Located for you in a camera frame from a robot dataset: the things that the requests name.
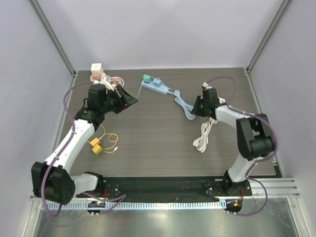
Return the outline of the pink round socket base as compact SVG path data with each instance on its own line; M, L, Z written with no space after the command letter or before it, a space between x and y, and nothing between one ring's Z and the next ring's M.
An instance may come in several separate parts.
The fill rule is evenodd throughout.
M90 80L94 83L94 84L99 84L99 80L102 77L107 77L107 81L111 83L112 87L115 89L118 85L120 85L121 87L124 87L124 80L120 77L111 77L105 73L103 73L102 75L98 75L98 74L91 74L90 76Z

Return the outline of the green plug adapter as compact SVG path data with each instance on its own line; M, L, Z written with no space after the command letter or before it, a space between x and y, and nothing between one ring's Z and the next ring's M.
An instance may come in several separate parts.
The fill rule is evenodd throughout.
M151 82L151 76L150 75L143 75L142 83L149 84L150 82Z

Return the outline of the blue charger with white cable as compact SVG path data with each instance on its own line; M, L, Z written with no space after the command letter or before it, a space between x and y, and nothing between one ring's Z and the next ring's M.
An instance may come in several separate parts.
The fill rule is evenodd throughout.
M141 82L141 88L146 88L163 95L167 95L170 91L170 88L167 87L159 78L154 77L151 77L151 82L149 84Z

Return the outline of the white power strip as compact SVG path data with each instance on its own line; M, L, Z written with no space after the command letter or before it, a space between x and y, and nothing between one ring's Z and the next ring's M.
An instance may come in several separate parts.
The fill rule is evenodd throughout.
M200 126L201 136L193 141L193 147L195 147L195 149L200 153L205 152L208 145L208 136L213 125L217 124L217 122L217 120L209 118L208 122L205 122Z

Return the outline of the yellow charger with cable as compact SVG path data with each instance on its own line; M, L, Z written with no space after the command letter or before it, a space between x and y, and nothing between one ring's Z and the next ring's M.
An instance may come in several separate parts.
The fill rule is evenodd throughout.
M104 149L102 154L113 154L118 149L119 137L115 133L106 132L106 129L103 125L100 125L100 127L103 130L102 135L100 137L93 138L91 141L87 141L87 143L91 146L91 149L96 144L99 144L102 147L102 144L103 144L102 140L104 138L107 138L106 145L109 145L109 146L106 148L102 147Z

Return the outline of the yellow dual USB adapter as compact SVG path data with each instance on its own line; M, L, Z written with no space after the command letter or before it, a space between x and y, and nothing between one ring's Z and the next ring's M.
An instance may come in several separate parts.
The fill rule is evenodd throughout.
M96 144L95 146L93 146L92 151L98 156L101 155L103 153L103 148L99 145Z

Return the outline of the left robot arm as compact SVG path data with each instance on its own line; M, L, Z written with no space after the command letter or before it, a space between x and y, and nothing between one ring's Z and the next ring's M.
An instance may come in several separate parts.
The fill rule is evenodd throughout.
M44 161L31 168L34 195L43 202L68 204L76 195L89 192L100 197L105 191L103 176L94 172L70 176L79 152L105 119L105 114L118 114L137 103L120 85L113 88L101 83L91 84L88 97L75 117L70 117L71 128L56 150Z

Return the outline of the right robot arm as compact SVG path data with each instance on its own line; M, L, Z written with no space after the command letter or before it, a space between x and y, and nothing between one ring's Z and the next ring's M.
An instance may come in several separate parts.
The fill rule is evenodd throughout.
M250 172L257 163L277 150L277 138L266 114L242 112L225 103L214 87L204 83L191 113L208 119L201 126L201 136L193 146L204 152L213 125L223 122L236 129L238 157L223 176L220 193L237 196L245 188Z

